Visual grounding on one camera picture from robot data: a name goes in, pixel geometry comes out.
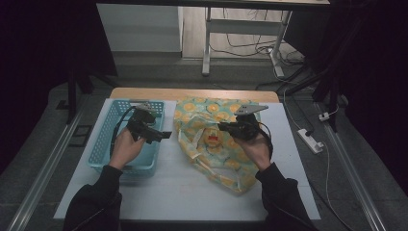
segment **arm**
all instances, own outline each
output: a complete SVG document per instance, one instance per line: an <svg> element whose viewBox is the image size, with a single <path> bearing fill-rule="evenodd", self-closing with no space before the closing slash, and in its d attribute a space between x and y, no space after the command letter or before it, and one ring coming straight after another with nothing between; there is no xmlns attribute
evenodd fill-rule
<svg viewBox="0 0 408 231"><path fill-rule="evenodd" d="M64 221L64 230L114 230L119 226L122 195L119 177L127 163L141 151L145 139L133 141L127 128L117 136L112 158L104 166L94 185L85 185L72 198Z"/></svg>
<svg viewBox="0 0 408 231"><path fill-rule="evenodd" d="M314 230L300 198L297 181L286 179L276 164L270 162L266 139L258 135L252 141L234 140L259 169L256 178L262 183L262 200L268 211L266 229ZM301 222L313 228L307 228Z"/></svg>

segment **hand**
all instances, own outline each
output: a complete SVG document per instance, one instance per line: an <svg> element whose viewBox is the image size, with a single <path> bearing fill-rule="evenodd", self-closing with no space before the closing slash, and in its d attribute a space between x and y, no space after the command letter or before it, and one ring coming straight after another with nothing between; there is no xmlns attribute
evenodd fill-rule
<svg viewBox="0 0 408 231"><path fill-rule="evenodd" d="M109 165L122 170L126 164L139 156L145 141L145 138L134 141L129 129L123 128L115 140L114 152Z"/></svg>
<svg viewBox="0 0 408 231"><path fill-rule="evenodd" d="M270 166L269 149L267 140L261 134L250 141L234 138L234 142L240 145L246 156L258 167L260 171Z"/></svg>

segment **wooden table edge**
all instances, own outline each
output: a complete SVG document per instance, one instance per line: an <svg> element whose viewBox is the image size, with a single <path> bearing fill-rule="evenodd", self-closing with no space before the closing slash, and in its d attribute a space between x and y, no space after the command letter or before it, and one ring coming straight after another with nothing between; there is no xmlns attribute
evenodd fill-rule
<svg viewBox="0 0 408 231"><path fill-rule="evenodd" d="M223 99L249 99L257 102L279 103L279 98L274 91L257 90L116 88L112 90L110 98L178 100L186 96Z"/></svg>

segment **white wall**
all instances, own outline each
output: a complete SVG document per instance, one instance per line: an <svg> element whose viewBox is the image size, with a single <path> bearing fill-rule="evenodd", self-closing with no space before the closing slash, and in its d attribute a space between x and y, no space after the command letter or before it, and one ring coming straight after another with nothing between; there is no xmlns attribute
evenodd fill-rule
<svg viewBox="0 0 408 231"><path fill-rule="evenodd" d="M112 51L180 52L180 7L97 4Z"/></svg>

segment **black sleeve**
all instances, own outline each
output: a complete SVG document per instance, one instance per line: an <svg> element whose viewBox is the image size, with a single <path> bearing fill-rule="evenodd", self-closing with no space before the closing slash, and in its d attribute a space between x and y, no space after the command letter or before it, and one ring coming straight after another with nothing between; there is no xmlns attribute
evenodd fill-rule
<svg viewBox="0 0 408 231"><path fill-rule="evenodd" d="M296 180L285 179L275 163L258 171L256 178L262 183L262 201L268 211L266 230L316 230L300 198Z"/></svg>
<svg viewBox="0 0 408 231"><path fill-rule="evenodd" d="M114 230L119 226L122 195L118 192L122 171L104 166L98 181L85 185L72 198L63 230Z"/></svg>

